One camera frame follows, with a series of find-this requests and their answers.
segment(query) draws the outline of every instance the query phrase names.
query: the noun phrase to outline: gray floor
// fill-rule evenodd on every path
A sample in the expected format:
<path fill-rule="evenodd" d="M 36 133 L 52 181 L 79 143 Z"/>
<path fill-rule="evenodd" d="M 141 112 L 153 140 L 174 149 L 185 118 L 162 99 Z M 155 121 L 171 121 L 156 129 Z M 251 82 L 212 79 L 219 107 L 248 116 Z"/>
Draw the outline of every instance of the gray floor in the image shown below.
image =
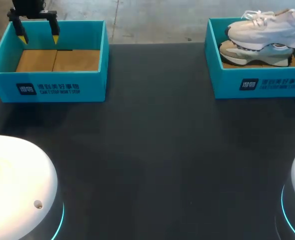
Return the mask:
<path fill-rule="evenodd" d="M 0 0 L 0 40 L 11 0 Z M 208 18 L 295 8 L 295 0 L 46 0 L 59 20 L 105 20 L 110 43 L 203 42 Z"/>

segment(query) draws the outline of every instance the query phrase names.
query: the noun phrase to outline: blue box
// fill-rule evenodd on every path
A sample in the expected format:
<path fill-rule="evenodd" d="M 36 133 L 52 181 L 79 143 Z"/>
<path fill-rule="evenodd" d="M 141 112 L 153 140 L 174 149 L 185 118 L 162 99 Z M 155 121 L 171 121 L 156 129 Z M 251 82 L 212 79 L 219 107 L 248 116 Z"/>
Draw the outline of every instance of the blue box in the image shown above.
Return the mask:
<path fill-rule="evenodd" d="M 58 21 L 57 45 L 48 21 L 22 22 L 25 45 L 7 26 L 0 42 L 0 98 L 4 103 L 103 102 L 106 95 L 109 39 L 105 21 Z M 23 50 L 100 50 L 98 71 L 16 72 Z M 67 86 L 47 89 L 44 86 Z"/>
<path fill-rule="evenodd" d="M 219 44 L 225 29 L 240 18 L 210 18 L 205 55 L 216 99 L 295 97 L 295 67 L 223 68 Z"/>

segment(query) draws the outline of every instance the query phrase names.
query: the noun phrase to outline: box logo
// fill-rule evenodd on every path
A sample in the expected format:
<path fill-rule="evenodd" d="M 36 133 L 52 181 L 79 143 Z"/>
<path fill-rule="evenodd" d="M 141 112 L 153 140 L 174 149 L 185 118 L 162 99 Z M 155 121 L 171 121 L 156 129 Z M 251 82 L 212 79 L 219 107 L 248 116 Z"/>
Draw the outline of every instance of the box logo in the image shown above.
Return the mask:
<path fill-rule="evenodd" d="M 258 85 L 258 78 L 244 78 L 241 82 L 241 86 L 239 87 L 240 91 L 249 91 L 255 90 Z"/>
<path fill-rule="evenodd" d="M 21 95 L 36 95 L 37 94 L 32 83 L 17 83 L 16 86 L 17 86 L 17 89 Z"/>

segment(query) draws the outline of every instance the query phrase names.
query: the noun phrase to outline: dark tabletop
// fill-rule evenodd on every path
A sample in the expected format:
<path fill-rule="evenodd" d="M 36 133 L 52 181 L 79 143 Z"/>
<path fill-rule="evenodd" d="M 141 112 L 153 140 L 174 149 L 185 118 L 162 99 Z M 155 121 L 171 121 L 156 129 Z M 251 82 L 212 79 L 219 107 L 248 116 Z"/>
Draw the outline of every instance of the dark tabletop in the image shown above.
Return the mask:
<path fill-rule="evenodd" d="M 104 103 L 3 104 L 51 158 L 64 240 L 277 240 L 295 99 L 215 100 L 203 43 L 111 45 Z"/>

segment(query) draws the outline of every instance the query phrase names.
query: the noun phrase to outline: shoe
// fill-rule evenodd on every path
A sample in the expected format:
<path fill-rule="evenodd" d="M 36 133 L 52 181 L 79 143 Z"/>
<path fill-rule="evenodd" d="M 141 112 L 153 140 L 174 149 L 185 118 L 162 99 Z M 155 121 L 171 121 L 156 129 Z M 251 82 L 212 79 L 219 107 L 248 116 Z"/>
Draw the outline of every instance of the shoe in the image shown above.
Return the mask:
<path fill-rule="evenodd" d="M 232 41 L 225 41 L 219 47 L 221 56 L 233 65 L 244 66 L 254 60 L 278 67 L 288 67 L 291 63 L 293 49 L 284 45 L 271 44 L 261 51 L 241 48 Z"/>
<path fill-rule="evenodd" d="M 261 50 L 269 44 L 295 49 L 295 9 L 280 13 L 246 11 L 242 18 L 227 27 L 228 38 L 246 49 Z"/>

